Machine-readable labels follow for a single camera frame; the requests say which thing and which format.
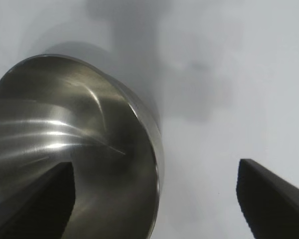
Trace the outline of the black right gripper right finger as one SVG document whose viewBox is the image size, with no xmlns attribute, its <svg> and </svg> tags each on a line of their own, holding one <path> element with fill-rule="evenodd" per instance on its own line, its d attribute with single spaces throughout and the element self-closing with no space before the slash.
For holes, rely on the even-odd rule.
<svg viewBox="0 0 299 239">
<path fill-rule="evenodd" d="M 237 200 L 256 239 L 299 239 L 299 188 L 252 159 L 238 167 Z"/>
</svg>

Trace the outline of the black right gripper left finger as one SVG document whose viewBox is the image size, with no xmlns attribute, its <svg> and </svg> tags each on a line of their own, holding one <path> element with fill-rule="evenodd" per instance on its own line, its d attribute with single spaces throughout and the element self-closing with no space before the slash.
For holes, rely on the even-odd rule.
<svg viewBox="0 0 299 239">
<path fill-rule="evenodd" d="M 75 199 L 72 163 L 59 163 L 0 203 L 0 239 L 62 238 Z"/>
</svg>

